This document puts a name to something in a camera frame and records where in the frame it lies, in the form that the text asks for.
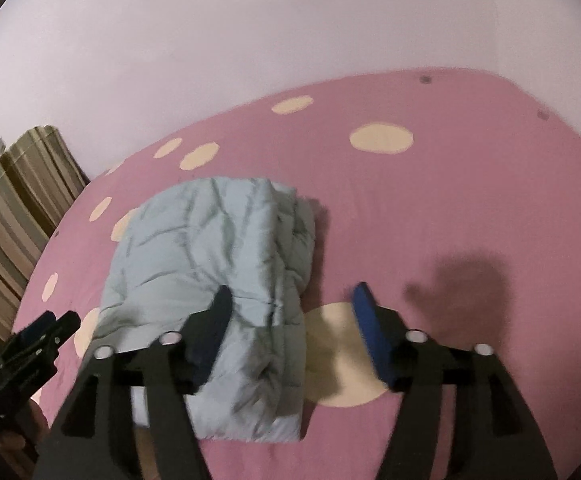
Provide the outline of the person's left hand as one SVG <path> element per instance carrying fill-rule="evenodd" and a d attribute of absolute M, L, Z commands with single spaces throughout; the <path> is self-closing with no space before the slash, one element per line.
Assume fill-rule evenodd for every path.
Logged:
<path fill-rule="evenodd" d="M 40 405 L 35 400 L 28 401 L 28 413 L 32 420 L 32 437 L 34 443 L 39 443 L 50 431 Z M 13 431 L 5 431 L 0 434 L 0 454 L 13 469 L 31 467 L 32 460 L 24 453 L 26 439 Z"/>

